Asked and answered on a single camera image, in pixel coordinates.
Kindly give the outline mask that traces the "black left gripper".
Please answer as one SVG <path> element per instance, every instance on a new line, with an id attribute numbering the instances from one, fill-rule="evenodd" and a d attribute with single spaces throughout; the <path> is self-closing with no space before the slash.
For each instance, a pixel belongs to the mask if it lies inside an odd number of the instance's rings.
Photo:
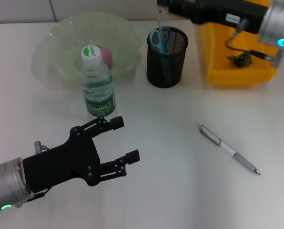
<path id="1" fill-rule="evenodd" d="M 138 150 L 114 161 L 100 164 L 92 138 L 124 127 L 121 116 L 110 121 L 103 116 L 70 130 L 68 140 L 55 148 L 23 160 L 25 179 L 32 191 L 43 191 L 73 178 L 81 178 L 88 186 L 124 177 L 126 165 L 140 161 Z"/>

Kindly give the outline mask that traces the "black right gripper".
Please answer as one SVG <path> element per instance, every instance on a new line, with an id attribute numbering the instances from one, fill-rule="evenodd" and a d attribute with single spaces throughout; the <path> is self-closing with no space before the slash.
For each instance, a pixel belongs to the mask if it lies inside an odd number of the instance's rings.
<path id="1" fill-rule="evenodd" d="M 160 7 L 169 7 L 169 12 L 190 19 L 194 24 L 214 22 L 236 28 L 246 20 L 243 30 L 257 34 L 269 7 L 246 0 L 157 0 Z"/>

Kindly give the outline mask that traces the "clear plastic ruler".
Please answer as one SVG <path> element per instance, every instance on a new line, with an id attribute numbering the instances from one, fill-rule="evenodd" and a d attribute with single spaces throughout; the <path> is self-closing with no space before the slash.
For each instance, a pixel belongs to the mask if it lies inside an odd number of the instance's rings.
<path id="1" fill-rule="evenodd" d="M 160 44 L 162 47 L 161 53 L 165 54 L 164 49 L 164 39 L 162 36 L 162 26 L 161 26 L 161 19 L 162 19 L 162 9 L 158 7 L 157 9 L 157 22 L 158 22 L 158 29 L 159 29 L 159 38 L 160 38 Z"/>

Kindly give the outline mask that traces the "blue handled scissors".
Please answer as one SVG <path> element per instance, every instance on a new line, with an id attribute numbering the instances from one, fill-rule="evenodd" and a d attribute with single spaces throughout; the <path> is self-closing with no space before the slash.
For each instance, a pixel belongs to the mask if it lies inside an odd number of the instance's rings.
<path id="1" fill-rule="evenodd" d="M 160 54 L 168 54 L 168 43 L 171 39 L 172 32 L 167 26 L 159 26 L 158 29 L 153 30 L 149 35 L 150 45 L 154 50 Z M 165 57 L 161 57 L 162 69 L 166 83 L 172 82 L 171 69 Z"/>

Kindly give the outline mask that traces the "clear green-label water bottle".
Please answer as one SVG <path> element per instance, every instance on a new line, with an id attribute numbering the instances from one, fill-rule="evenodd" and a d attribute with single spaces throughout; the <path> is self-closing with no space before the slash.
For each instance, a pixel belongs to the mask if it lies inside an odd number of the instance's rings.
<path id="1" fill-rule="evenodd" d="M 104 63 L 101 50 L 87 45 L 81 51 L 81 89 L 88 113 L 109 120 L 116 116 L 112 74 Z"/>

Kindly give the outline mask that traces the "pink toy peach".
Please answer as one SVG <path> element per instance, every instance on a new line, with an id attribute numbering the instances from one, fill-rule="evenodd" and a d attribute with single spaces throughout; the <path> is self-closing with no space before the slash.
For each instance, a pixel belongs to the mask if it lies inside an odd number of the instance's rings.
<path id="1" fill-rule="evenodd" d="M 103 62 L 109 68 L 111 68 L 111 66 L 112 66 L 112 52 L 111 52 L 111 50 L 107 47 L 101 46 L 100 51 L 101 51 Z"/>

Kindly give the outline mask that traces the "green plastic wrapper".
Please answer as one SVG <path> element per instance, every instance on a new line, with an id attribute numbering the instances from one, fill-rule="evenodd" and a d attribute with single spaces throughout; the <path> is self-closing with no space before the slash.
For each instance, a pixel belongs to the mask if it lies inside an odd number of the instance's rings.
<path id="1" fill-rule="evenodd" d="M 252 58 L 251 58 L 250 53 L 248 52 L 243 52 L 239 54 L 238 56 L 234 56 L 234 55 L 227 56 L 226 58 L 230 60 L 238 68 L 247 67 L 252 64 Z"/>

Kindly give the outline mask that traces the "silver white pen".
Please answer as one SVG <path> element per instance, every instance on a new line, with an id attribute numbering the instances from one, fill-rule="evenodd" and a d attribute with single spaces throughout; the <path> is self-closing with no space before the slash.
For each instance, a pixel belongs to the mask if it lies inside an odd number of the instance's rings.
<path id="1" fill-rule="evenodd" d="M 208 140 L 214 143 L 216 146 L 222 148 L 225 152 L 230 154 L 237 162 L 247 168 L 249 171 L 254 174 L 260 175 L 260 171 L 245 157 L 243 157 L 239 152 L 234 150 L 231 146 L 229 146 L 226 142 L 224 142 L 219 136 L 213 133 L 206 126 L 198 124 L 200 133 L 205 136 Z"/>

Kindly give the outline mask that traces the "black mesh pen holder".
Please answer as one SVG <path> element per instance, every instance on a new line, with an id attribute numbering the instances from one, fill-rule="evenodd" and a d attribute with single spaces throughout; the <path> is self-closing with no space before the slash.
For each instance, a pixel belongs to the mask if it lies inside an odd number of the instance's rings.
<path id="1" fill-rule="evenodd" d="M 152 48 L 147 38 L 147 80 L 159 88 L 171 88 L 181 79 L 183 64 L 188 47 L 188 37 L 180 29 L 168 26 L 172 32 L 171 39 L 168 43 L 168 54 L 160 54 Z M 166 83 L 161 57 L 165 57 L 171 69 L 172 82 Z"/>

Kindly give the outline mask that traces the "translucent green fruit plate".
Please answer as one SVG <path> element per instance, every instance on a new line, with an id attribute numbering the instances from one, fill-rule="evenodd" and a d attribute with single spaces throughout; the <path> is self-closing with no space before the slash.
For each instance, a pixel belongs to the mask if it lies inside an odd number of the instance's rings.
<path id="1" fill-rule="evenodd" d="M 78 90 L 81 76 L 81 51 L 88 44 L 112 52 L 112 77 L 115 80 L 134 73 L 142 41 L 132 24 L 109 12 L 83 12 L 59 21 L 34 52 L 32 72 L 48 88 Z"/>

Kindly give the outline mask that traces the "yellow plastic bin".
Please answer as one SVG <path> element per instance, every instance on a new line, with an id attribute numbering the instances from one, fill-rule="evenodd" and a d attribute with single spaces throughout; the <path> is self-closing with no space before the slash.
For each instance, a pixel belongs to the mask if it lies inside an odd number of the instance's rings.
<path id="1" fill-rule="evenodd" d="M 234 28 L 217 23 L 198 26 L 200 55 L 206 82 L 213 85 L 253 85 L 270 81 L 278 71 L 270 62 L 253 56 L 252 64 L 238 68 L 227 59 L 228 56 L 241 54 L 225 46 L 225 42 L 234 32 Z"/>

